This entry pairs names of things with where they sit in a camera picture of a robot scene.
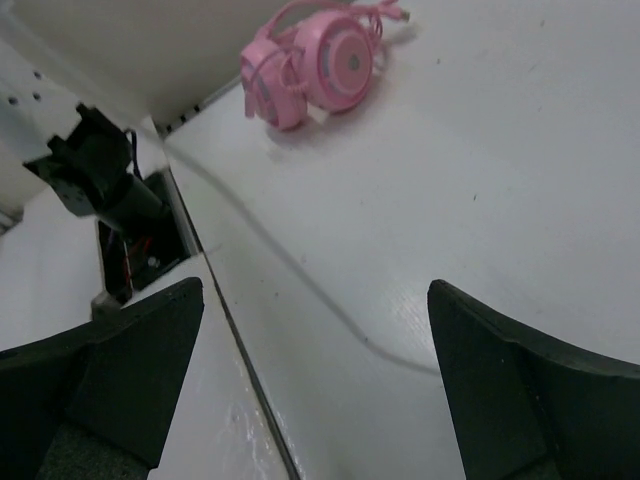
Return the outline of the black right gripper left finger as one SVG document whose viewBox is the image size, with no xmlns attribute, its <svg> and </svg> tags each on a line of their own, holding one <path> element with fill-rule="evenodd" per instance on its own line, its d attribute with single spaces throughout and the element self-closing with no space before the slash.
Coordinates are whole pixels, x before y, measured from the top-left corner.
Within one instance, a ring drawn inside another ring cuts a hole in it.
<svg viewBox="0 0 640 480">
<path fill-rule="evenodd" d="M 204 312 L 199 278 L 1 354 L 4 479 L 145 479 Z"/>
</svg>

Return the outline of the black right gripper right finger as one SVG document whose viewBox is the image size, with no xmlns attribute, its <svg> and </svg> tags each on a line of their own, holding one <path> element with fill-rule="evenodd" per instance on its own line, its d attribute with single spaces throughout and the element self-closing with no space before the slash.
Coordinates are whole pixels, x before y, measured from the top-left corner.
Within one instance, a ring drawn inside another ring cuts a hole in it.
<svg viewBox="0 0 640 480">
<path fill-rule="evenodd" d="M 638 365 L 561 341 L 443 280 L 427 306 L 467 478 L 638 478 Z"/>
</svg>

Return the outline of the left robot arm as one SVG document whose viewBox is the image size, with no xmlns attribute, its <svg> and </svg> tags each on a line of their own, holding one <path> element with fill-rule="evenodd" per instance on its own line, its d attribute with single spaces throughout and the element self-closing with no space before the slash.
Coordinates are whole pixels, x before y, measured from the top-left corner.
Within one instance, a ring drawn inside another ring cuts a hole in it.
<svg viewBox="0 0 640 480">
<path fill-rule="evenodd" d="M 136 140 L 1 45 L 1 157 L 26 170 L 1 180 L 16 180 L 18 194 L 45 183 L 77 217 L 95 216 L 128 237 L 150 235 L 170 208 L 142 179 Z"/>
</svg>

